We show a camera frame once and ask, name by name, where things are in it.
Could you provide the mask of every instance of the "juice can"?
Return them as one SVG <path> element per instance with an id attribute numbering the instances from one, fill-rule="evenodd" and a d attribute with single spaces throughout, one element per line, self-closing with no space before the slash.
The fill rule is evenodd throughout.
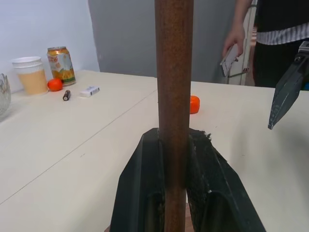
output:
<path id="1" fill-rule="evenodd" d="M 63 86 L 70 86 L 76 82 L 71 56 L 66 47 L 50 47 L 47 57 L 53 77 L 60 79 Z"/>

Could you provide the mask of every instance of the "gray wall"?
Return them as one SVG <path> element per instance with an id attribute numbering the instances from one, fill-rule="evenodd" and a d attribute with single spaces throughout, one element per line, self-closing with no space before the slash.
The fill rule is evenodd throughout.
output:
<path id="1" fill-rule="evenodd" d="M 100 70 L 156 76 L 155 0 L 88 0 Z M 235 0 L 195 0 L 192 80 L 220 82 Z"/>

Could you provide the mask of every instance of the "wooden stick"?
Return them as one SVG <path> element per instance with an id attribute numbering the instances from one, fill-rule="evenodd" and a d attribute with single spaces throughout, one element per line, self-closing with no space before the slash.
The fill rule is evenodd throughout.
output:
<path id="1" fill-rule="evenodd" d="M 159 139 L 165 172 L 165 232 L 183 232 L 189 151 L 193 0 L 155 0 Z"/>

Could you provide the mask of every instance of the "paper cup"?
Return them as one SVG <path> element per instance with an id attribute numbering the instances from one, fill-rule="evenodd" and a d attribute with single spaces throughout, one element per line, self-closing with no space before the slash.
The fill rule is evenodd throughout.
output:
<path id="1" fill-rule="evenodd" d="M 12 60 L 12 64 L 27 94 L 42 94 L 48 91 L 40 57 L 18 58 Z"/>

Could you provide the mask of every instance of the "black pants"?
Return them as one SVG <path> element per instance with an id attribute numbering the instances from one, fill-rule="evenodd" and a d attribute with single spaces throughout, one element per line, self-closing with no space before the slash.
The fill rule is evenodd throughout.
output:
<path id="1" fill-rule="evenodd" d="M 293 63 L 302 42 L 300 40 L 280 45 L 256 43 L 253 59 L 255 86 L 275 88 Z"/>

